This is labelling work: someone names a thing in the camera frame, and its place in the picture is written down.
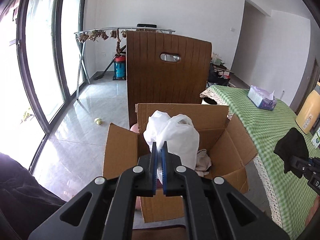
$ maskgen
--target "dark clothing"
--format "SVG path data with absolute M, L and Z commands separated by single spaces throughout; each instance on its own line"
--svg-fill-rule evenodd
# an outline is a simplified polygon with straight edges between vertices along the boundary
M 0 216 L 21 239 L 56 212 L 64 200 L 38 184 L 15 160 L 0 153 Z M 0 226 L 0 236 L 7 236 L 8 225 Z
M 290 166 L 290 157 L 294 155 L 307 161 L 309 159 L 309 151 L 303 135 L 295 127 L 292 127 L 289 132 L 277 142 L 274 153 L 283 160 L 284 173 L 292 171 L 298 178 L 302 177 L 301 171 Z

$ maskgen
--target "yellow kettle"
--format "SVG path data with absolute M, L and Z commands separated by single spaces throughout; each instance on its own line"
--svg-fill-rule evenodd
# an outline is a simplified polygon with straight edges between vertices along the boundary
M 307 134 L 310 132 L 311 127 L 314 125 L 320 113 L 320 83 L 308 95 L 303 104 L 297 118 L 296 123 L 301 130 Z

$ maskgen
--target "metal clothes rack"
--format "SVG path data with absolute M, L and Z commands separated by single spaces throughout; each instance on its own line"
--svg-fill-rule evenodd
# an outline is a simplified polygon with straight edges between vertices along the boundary
M 87 31 L 80 31 L 80 32 L 76 32 L 74 33 L 76 36 L 76 42 L 78 45 L 78 49 L 79 49 L 79 68 L 78 68 L 78 77 L 77 77 L 77 93 L 76 93 L 76 98 L 77 100 L 79 100 L 79 79 L 80 79 L 80 72 L 81 69 L 83 70 L 87 81 L 89 84 L 91 84 L 90 79 L 89 79 L 89 75 L 87 72 L 87 69 L 85 68 L 85 64 L 84 64 L 84 48 L 85 48 L 85 42 L 83 42 L 83 46 L 81 49 L 81 42 L 79 41 L 79 36 L 82 33 L 89 33 L 89 32 L 93 32 L 93 31 L 108 31 L 108 30 L 139 30 L 139 31 L 148 31 L 148 30 L 152 30 L 152 31 L 156 31 L 156 32 L 161 32 L 161 33 L 168 33 L 168 34 L 172 34 L 175 32 L 175 30 L 170 30 L 170 29 L 161 29 L 161 28 L 151 28 L 151 27 L 108 27 L 108 28 L 100 28 L 100 29 L 93 29 L 93 30 L 87 30 Z

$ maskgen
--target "tissue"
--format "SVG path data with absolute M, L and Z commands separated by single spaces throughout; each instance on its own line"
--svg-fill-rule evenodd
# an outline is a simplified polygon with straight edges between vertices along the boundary
M 269 93 L 261 88 L 251 86 L 248 93 L 248 98 L 250 98 L 256 107 L 272 111 L 277 103 L 273 93 L 274 91 Z

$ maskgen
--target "red object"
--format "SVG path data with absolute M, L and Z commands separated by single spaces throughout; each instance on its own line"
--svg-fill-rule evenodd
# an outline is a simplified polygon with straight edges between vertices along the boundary
M 123 62 L 125 61 L 125 56 L 116 56 L 115 57 L 115 62 Z

